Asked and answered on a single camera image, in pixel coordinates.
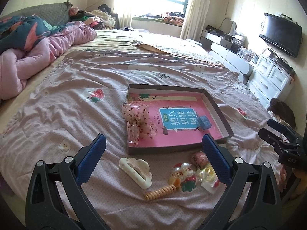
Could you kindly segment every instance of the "blue gripper pad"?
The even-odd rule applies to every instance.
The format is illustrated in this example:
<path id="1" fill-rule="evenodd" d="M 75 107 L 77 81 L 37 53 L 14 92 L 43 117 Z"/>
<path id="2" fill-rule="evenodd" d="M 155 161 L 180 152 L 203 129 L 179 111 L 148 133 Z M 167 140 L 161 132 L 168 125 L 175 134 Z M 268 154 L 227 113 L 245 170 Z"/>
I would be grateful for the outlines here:
<path id="1" fill-rule="evenodd" d="M 287 133 L 287 128 L 286 126 L 282 125 L 281 123 L 275 121 L 274 119 L 269 119 L 268 120 L 268 126 L 273 128 L 274 130 L 278 131 L 279 133 L 285 134 Z"/>
<path id="2" fill-rule="evenodd" d="M 229 186 L 232 183 L 231 167 L 217 147 L 217 143 L 206 134 L 202 140 L 203 152 L 208 157 L 217 177 L 221 183 Z"/>
<path id="3" fill-rule="evenodd" d="M 82 183 L 88 182 L 105 150 L 106 137 L 101 135 L 96 142 L 94 142 L 91 149 L 87 152 L 77 167 L 76 183 L 78 186 L 81 186 Z"/>

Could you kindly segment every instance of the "hair clip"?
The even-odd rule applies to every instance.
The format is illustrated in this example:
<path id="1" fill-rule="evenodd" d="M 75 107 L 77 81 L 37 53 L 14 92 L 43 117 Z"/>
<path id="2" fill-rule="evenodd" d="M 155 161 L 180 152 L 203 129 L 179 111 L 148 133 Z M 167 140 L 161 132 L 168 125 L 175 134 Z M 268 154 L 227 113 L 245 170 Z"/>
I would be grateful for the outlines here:
<path id="1" fill-rule="evenodd" d="M 152 174 L 149 172 L 149 165 L 142 159 L 121 158 L 119 167 L 130 176 L 142 189 L 147 189 L 151 186 Z"/>

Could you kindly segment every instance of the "pink book cover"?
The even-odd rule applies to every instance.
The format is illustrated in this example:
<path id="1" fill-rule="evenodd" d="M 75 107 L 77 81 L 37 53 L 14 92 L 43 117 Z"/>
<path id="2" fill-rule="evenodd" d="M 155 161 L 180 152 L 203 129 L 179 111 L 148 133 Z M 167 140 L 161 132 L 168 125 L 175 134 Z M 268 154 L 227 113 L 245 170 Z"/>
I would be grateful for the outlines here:
<path id="1" fill-rule="evenodd" d="M 137 146 L 170 147 L 201 143 L 204 134 L 214 139 L 223 138 L 220 128 L 202 99 L 202 94 L 129 94 L 128 103 L 142 103 L 149 106 L 150 121 L 157 127 L 156 135 L 144 137 Z M 202 130 L 197 118 L 206 116 L 211 127 Z"/>

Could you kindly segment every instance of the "white curtain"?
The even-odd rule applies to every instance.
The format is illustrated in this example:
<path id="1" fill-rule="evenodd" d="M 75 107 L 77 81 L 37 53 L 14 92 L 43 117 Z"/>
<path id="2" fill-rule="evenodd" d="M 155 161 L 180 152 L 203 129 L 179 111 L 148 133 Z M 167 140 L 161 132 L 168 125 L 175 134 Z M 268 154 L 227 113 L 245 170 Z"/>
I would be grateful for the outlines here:
<path id="1" fill-rule="evenodd" d="M 119 27 L 131 27 L 134 3 L 135 0 L 114 0 L 114 12 L 118 14 Z"/>
<path id="2" fill-rule="evenodd" d="M 199 41 L 205 25 L 209 2 L 210 0 L 189 0 L 187 13 L 181 29 L 181 39 Z"/>

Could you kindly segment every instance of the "white dresser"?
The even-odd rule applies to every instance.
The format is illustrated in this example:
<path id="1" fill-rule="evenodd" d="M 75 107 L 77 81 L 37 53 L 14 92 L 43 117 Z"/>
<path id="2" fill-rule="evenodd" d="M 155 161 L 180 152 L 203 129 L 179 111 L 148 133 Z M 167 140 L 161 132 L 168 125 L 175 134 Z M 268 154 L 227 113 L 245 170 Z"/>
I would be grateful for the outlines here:
<path id="1" fill-rule="evenodd" d="M 282 67 L 262 55 L 246 85 L 265 109 L 268 109 L 272 98 L 281 101 L 287 98 L 294 86 L 294 79 Z"/>
<path id="2" fill-rule="evenodd" d="M 223 47 L 215 42 L 211 45 L 211 51 L 209 54 L 212 55 L 219 62 L 224 64 L 229 70 L 239 73 L 238 79 L 246 84 L 248 78 L 253 70 L 251 66 L 245 59 L 241 56 L 231 52 L 226 47 Z"/>

